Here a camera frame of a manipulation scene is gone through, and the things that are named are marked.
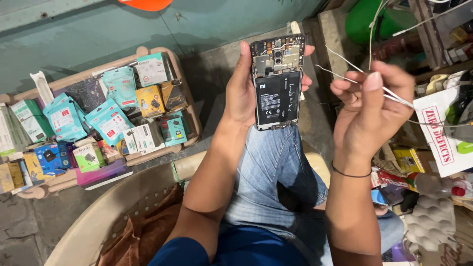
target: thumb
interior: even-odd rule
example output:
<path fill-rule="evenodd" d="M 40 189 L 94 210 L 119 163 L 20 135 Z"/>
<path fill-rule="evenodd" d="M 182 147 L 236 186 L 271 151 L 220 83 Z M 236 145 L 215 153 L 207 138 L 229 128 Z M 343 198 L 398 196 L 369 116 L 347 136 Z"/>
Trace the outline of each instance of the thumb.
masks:
<path fill-rule="evenodd" d="M 363 102 L 361 116 L 364 122 L 379 122 L 385 100 L 381 73 L 373 72 L 366 77 L 362 86 L 361 99 Z"/>
<path fill-rule="evenodd" d="M 251 52 L 250 52 L 250 45 L 245 42 L 240 42 L 241 53 L 240 59 L 238 59 L 238 63 L 236 63 L 235 72 L 233 73 L 232 80 L 239 82 L 248 79 L 248 75 L 250 74 L 250 67 L 251 67 Z"/>

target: disassembled smartphone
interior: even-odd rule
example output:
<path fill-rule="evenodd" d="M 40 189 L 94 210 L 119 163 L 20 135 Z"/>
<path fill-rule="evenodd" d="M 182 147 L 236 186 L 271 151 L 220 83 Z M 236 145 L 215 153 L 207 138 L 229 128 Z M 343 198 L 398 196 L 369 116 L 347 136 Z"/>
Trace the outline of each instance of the disassembled smartphone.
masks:
<path fill-rule="evenodd" d="M 297 125 L 304 48 L 303 34 L 266 39 L 250 45 L 257 130 Z"/>

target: jeans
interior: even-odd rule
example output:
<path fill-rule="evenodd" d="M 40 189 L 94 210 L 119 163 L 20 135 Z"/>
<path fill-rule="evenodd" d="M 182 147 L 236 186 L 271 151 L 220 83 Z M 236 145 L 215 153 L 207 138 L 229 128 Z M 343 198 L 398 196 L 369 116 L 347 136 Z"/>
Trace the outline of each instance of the jeans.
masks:
<path fill-rule="evenodd" d="M 279 202 L 277 182 L 304 204 L 317 206 L 327 199 L 328 189 L 310 167 L 297 127 L 263 132 L 251 127 L 222 228 L 263 228 L 294 244 L 310 265 L 333 265 L 324 211 L 289 211 Z M 378 222 L 381 249 L 386 252 L 401 240 L 404 225 L 391 211 L 378 217 Z"/>

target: blue shirt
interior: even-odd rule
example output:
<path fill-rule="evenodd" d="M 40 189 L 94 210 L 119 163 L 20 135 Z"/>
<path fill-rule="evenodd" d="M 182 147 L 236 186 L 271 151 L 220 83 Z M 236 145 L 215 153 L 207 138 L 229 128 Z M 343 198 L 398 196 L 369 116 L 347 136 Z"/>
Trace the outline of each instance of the blue shirt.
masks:
<path fill-rule="evenodd" d="M 299 251 L 277 235 L 256 227 L 238 227 L 219 236 L 213 266 L 306 265 Z M 156 253 L 148 266 L 209 266 L 201 244 L 176 238 Z"/>

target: phone battery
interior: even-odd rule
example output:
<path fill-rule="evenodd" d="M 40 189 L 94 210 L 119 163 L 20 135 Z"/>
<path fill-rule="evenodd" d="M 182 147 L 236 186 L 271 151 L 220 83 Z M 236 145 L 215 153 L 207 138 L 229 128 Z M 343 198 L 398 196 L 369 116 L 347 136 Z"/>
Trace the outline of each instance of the phone battery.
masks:
<path fill-rule="evenodd" d="M 300 71 L 293 71 L 255 80 L 258 125 L 298 118 L 300 75 Z"/>

